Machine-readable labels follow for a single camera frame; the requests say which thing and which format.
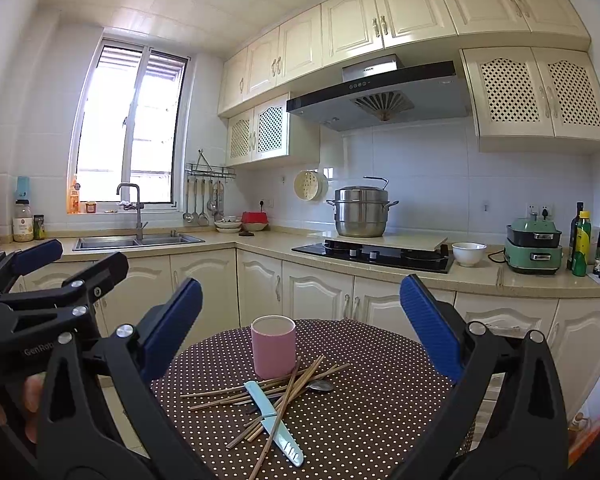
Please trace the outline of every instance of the green bottle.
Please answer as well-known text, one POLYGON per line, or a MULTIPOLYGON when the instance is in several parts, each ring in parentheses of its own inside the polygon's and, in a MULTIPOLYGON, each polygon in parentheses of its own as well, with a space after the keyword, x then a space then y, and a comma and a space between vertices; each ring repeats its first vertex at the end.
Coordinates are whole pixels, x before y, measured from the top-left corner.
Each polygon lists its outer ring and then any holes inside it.
POLYGON ((573 256, 571 272, 574 276, 587 275, 587 255, 591 244, 591 222, 589 211, 581 211, 578 218, 578 234, 576 235, 576 251, 573 256))

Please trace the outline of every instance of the gas stove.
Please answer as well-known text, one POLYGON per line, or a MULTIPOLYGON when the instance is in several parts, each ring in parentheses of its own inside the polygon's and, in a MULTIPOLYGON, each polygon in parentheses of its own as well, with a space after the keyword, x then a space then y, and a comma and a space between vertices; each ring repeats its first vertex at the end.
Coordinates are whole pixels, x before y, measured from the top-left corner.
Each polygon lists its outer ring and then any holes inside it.
POLYGON ((298 253, 314 254, 346 262, 359 262, 395 269, 426 270, 447 274, 454 262, 448 245, 442 244, 435 251, 419 251, 396 247, 382 247, 340 240, 325 240, 323 243, 294 247, 298 253))

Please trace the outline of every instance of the pot lid handle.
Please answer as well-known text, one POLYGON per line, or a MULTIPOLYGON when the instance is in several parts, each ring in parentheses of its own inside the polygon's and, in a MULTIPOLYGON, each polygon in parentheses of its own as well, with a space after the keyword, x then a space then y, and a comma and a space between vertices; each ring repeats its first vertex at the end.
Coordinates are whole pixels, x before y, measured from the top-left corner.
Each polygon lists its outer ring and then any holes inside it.
POLYGON ((384 180, 384 186, 382 186, 382 189, 384 189, 386 187, 386 185, 389 183, 389 181, 385 178, 382 178, 381 176, 365 176, 364 178, 371 178, 373 180, 384 180))

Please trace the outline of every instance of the countertop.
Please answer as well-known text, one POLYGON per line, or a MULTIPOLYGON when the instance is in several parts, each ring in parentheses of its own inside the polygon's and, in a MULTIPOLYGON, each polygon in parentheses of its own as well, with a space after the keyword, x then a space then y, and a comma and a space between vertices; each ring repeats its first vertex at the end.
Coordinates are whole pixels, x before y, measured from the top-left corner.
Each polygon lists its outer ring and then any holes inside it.
MULTIPOLYGON (((129 258, 137 258, 236 248, 286 262, 382 282, 400 283, 404 276, 414 273, 411 270, 343 262, 291 250, 293 247, 315 243, 315 234, 288 234, 275 231, 258 232, 253 237, 239 237, 237 234, 229 235, 216 231, 190 234, 202 238, 205 242, 152 248, 128 248, 123 249, 122 252, 129 258)), ((63 251, 60 262, 99 260, 114 252, 113 250, 74 251, 77 238, 58 239, 62 242, 63 251)), ((9 253, 39 243, 12 242, 1 246, 0 250, 9 253)), ((487 258, 475 267, 461 267, 454 263, 448 274, 434 272, 416 272, 416 274, 429 288, 454 290, 470 294, 520 298, 600 298, 600 285, 587 276, 578 278, 565 269, 559 270, 554 276, 527 276, 512 272, 505 264, 495 264, 487 258)))

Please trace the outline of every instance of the sink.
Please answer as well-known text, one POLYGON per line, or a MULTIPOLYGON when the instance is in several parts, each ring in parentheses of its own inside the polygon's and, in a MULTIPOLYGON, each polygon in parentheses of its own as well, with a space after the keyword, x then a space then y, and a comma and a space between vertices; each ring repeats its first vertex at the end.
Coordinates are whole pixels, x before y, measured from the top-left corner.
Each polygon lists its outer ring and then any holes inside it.
POLYGON ((75 251, 88 251, 96 249, 125 249, 129 247, 155 247, 174 244, 199 244, 204 242, 200 238, 190 235, 171 232, 171 234, 144 235, 142 240, 135 236, 93 236, 78 238, 75 251))

